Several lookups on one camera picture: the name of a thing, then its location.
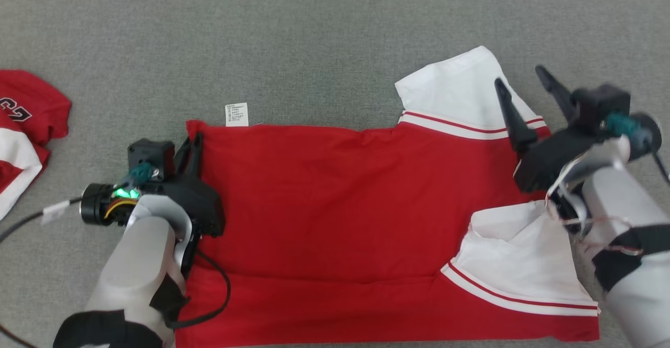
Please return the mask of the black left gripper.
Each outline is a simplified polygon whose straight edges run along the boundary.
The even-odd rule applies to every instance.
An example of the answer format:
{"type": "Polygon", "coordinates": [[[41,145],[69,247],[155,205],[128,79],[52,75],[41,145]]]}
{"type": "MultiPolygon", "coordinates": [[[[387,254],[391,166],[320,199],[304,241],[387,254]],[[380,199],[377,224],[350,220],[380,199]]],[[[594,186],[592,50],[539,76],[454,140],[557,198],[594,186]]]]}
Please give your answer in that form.
{"type": "Polygon", "coordinates": [[[141,186],[141,192],[144,195],[167,196],[196,222],[199,232],[221,236],[226,224],[221,198],[215,189],[199,179],[203,141],[203,133],[197,132],[193,140],[186,139],[174,155],[175,173],[193,177],[149,181],[141,186]]]}

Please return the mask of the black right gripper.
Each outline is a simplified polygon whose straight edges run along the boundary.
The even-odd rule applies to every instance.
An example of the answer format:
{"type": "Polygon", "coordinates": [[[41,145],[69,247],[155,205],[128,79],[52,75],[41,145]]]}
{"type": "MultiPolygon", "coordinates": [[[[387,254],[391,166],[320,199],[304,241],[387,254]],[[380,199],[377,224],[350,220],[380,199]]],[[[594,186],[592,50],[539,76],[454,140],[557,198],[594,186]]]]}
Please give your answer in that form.
{"type": "MultiPolygon", "coordinates": [[[[543,65],[534,71],[541,85],[550,93],[566,121],[576,117],[572,92],[558,81],[543,65]]],[[[495,89],[512,149],[517,153],[518,165],[513,174],[522,193],[548,190],[562,167],[587,152],[596,143],[610,139],[610,133],[586,133],[577,128],[565,128],[541,140],[538,132],[527,126],[512,102],[512,94],[502,79],[495,80],[495,89]]]]}

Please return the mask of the red shirt white sleeves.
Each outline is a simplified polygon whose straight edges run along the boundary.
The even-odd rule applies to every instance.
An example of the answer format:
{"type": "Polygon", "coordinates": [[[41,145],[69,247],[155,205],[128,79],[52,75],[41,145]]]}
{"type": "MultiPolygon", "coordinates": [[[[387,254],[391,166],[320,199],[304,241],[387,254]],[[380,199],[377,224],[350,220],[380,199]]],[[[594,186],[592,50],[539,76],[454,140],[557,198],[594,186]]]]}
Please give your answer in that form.
{"type": "Polygon", "coordinates": [[[479,46],[398,81],[392,128],[187,122],[226,215],[199,248],[232,295],[177,348],[598,340],[566,231],[513,181],[497,79],[479,46]]]}

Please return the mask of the red shorts white stripe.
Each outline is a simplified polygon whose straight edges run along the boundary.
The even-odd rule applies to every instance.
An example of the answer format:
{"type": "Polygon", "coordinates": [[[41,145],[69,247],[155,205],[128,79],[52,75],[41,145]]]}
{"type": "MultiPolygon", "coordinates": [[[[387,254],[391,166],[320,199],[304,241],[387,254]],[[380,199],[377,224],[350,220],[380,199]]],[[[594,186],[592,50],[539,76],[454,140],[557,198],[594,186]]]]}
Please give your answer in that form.
{"type": "Polygon", "coordinates": [[[36,75],[0,70],[0,221],[47,166],[48,143],[69,134],[71,107],[36,75]]]}

